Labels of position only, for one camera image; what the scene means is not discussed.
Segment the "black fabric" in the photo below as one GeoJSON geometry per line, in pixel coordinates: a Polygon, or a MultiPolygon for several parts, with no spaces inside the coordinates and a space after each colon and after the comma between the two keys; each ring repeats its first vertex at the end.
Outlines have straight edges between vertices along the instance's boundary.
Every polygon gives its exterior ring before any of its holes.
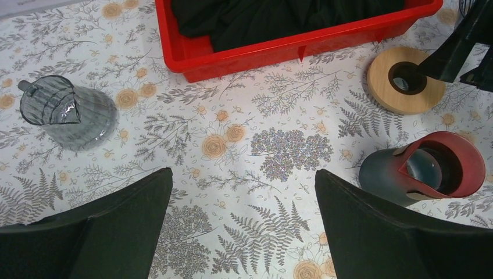
{"type": "Polygon", "coordinates": [[[404,0],[172,0],[180,33],[214,51],[257,44],[404,8],[404,0]]]}
{"type": "Polygon", "coordinates": [[[161,169],[29,225],[0,227],[0,278],[147,279],[173,188],[161,169]]]}
{"type": "Polygon", "coordinates": [[[493,278],[493,230],[414,212],[327,170],[315,191],[338,279],[493,278]]]}

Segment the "floral tablecloth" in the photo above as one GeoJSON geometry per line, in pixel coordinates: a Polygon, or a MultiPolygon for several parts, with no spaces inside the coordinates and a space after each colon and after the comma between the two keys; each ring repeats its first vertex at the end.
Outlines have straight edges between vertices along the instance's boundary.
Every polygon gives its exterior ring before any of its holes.
{"type": "MultiPolygon", "coordinates": [[[[171,167],[174,190],[151,278],[331,278],[315,170],[357,185],[368,154],[452,131],[483,154],[484,186],[467,199],[410,208],[493,228],[491,94],[449,84],[432,111],[401,116],[364,91],[378,53],[397,45],[432,52],[456,17],[456,3],[446,1],[435,16],[380,44],[195,84],[166,68],[152,0],[82,2],[3,20],[0,226],[80,206],[171,167]],[[120,122],[110,140],[75,154],[22,120],[16,84],[48,74],[115,100],[120,122]],[[269,214],[280,221],[270,224],[269,214]],[[255,233],[250,221],[275,231],[255,233]]],[[[475,48],[464,71],[485,50],[475,48]]]]}

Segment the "black cloth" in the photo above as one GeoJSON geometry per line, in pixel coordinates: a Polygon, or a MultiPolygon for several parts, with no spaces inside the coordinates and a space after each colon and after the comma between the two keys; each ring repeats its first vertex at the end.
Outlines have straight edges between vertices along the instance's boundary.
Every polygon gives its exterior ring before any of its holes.
{"type": "Polygon", "coordinates": [[[180,33],[210,35],[215,52],[404,8],[404,0],[172,0],[180,33]]]}

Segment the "red plastic crate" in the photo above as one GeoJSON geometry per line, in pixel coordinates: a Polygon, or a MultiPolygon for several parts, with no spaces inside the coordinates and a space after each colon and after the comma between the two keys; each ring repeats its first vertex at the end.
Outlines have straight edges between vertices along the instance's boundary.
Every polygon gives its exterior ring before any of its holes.
{"type": "Polygon", "coordinates": [[[443,0],[406,0],[405,9],[399,12],[216,53],[208,36],[189,39],[180,34],[171,0],[156,0],[156,11],[166,65],[194,83],[396,37],[417,19],[435,14],[442,5],[443,0]]]}

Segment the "glass pitcher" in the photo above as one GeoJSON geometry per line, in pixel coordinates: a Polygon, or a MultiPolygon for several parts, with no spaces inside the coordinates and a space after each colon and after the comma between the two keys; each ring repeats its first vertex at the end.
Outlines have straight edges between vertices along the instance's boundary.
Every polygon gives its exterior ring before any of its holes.
{"type": "Polygon", "coordinates": [[[115,103],[103,92],[73,85],[62,76],[26,80],[20,113],[28,123],[40,126],[62,148],[86,151],[103,143],[118,122],[115,103]]]}

